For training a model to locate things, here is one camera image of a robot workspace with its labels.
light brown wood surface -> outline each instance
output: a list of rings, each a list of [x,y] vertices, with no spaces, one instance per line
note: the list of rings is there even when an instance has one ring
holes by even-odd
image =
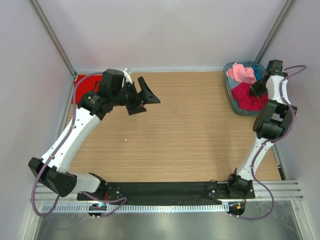
[[[242,162],[254,139],[255,117],[234,113],[222,72],[134,73],[161,104],[128,116],[115,107],[89,134],[70,170],[107,182],[223,181]],[[272,150],[260,180],[280,180]]]

metal post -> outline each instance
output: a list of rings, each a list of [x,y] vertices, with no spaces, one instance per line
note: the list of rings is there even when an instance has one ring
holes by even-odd
[[[46,32],[48,33],[49,37],[51,38],[53,44],[55,45],[57,51],[59,52],[60,56],[62,57],[65,65],[69,69],[71,75],[75,78],[76,77],[76,71],[74,67],[72,66],[66,52],[64,51],[63,47],[61,46],[53,28],[51,27],[44,11],[42,10],[38,0],[29,0],[30,4],[32,5],[35,13],[39,17],[40,21],[42,22]]]
[[[258,55],[255,58],[256,63],[260,63],[262,58],[264,57],[266,51],[268,50],[269,46],[271,45],[272,41],[275,39],[277,33],[279,32],[281,26],[283,25],[286,17],[289,15],[291,9],[295,5],[297,0],[287,0],[281,9],[278,17],[276,18],[268,36],[266,37]]]

oval laundry basket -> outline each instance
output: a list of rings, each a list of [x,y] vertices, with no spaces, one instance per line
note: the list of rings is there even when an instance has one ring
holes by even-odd
[[[250,67],[258,67],[259,73],[263,75],[265,73],[265,68],[253,61],[246,61],[246,62],[237,62],[238,64],[243,64],[245,68],[250,68]],[[234,99],[234,96],[232,95],[231,90],[234,89],[236,86],[238,86],[240,83],[235,81],[231,76],[227,76],[227,71],[232,68],[234,62],[230,62],[227,65],[224,66],[223,68],[223,74],[224,74],[224,79],[225,79],[225,84],[226,84],[226,89],[231,101],[231,106],[232,109],[239,115],[243,116],[257,116],[260,111],[250,111],[250,110],[244,110],[239,107],[238,102]]]

cloth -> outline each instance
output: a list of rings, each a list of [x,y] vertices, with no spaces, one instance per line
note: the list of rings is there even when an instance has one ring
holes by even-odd
[[[253,69],[254,76],[255,76],[256,80],[260,81],[262,79],[262,75],[259,72],[259,67],[258,66],[253,66],[252,69]]]
[[[260,111],[268,101],[268,93],[262,97],[250,96],[250,83],[242,82],[231,90],[233,98],[243,110]]]
[[[83,79],[86,75],[78,75],[76,81],[74,82],[74,85],[76,85],[81,79]],[[94,90],[94,92],[98,91],[98,87],[99,87],[99,83],[102,80],[102,76],[101,75],[96,75],[96,76],[91,76],[89,78],[87,78],[86,80],[84,80],[82,83],[80,83],[80,85],[78,86],[78,88],[76,89],[76,94],[75,94],[75,103],[78,104],[82,98],[82,96],[89,92],[92,91],[95,87],[96,84],[96,88]]]
[[[226,72],[226,75],[231,76],[239,83],[253,84],[257,81],[252,67],[244,67],[243,64],[238,63],[234,63],[232,68]]]

white backdrop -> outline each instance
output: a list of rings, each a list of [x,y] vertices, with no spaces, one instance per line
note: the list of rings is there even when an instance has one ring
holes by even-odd
[[[0,233],[21,240],[41,157],[57,137],[72,76],[26,0],[0,1]]]
[[[285,0],[39,0],[77,72],[253,61]]]
[[[262,61],[265,66],[273,59],[282,60],[285,67],[307,65],[304,72],[289,79],[288,97],[298,107],[296,124],[278,146],[288,177],[300,184],[317,231],[320,226],[319,11],[318,0],[297,1]]]

